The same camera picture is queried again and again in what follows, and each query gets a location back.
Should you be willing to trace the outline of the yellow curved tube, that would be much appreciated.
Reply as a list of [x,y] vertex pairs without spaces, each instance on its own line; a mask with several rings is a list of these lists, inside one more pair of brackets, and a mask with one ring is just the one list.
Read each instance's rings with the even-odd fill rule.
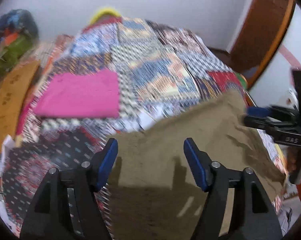
[[105,16],[121,17],[122,15],[112,7],[102,7],[92,15],[89,24],[94,24]]

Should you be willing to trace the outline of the patchwork patterned bed quilt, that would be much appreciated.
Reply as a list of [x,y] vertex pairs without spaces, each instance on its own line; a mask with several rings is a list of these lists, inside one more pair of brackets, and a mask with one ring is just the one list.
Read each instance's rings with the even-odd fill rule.
[[[37,90],[23,125],[23,145],[9,154],[3,191],[9,228],[19,236],[30,202],[47,170],[75,167],[118,139],[119,170],[97,194],[116,239],[186,239],[198,221],[200,193],[181,154],[193,137],[231,168],[252,165],[269,198],[277,200],[284,172],[273,161],[275,145],[262,131],[240,124],[246,82],[186,29],[142,19],[102,24],[115,43],[92,56],[79,42],[69,46]],[[57,119],[34,107],[53,77],[91,75],[102,67],[117,73],[117,118]]]

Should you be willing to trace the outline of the pile of colourful clothes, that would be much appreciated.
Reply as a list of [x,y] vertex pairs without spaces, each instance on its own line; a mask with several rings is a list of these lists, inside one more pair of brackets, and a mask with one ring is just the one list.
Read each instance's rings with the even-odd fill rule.
[[15,9],[0,17],[0,43],[13,33],[26,34],[32,39],[39,37],[38,26],[28,10]]

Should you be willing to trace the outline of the pink folded pants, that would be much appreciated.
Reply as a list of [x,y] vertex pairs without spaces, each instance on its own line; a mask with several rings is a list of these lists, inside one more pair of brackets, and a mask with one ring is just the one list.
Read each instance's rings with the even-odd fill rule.
[[117,118],[117,73],[103,69],[89,75],[56,75],[40,97],[34,113],[47,118]]

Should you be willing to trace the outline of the wooden lap desk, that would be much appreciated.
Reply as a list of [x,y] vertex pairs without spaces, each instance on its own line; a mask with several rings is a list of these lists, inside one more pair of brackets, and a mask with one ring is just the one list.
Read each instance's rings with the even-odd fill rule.
[[15,137],[18,119],[27,90],[33,80],[39,60],[14,68],[0,88],[0,153],[6,136]]

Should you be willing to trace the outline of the wooden room door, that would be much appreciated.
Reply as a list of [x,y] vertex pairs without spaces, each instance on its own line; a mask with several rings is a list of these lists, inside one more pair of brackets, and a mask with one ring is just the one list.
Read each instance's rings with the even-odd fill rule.
[[232,67],[251,88],[278,50],[295,10],[295,0],[252,0],[231,49]]

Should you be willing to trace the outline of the green storage bag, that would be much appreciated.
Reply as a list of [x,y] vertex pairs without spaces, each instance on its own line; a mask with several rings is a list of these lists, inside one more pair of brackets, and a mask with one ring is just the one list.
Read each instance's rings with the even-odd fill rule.
[[34,48],[39,40],[38,36],[29,33],[14,32],[7,36],[0,36],[0,77],[9,72],[19,59]]

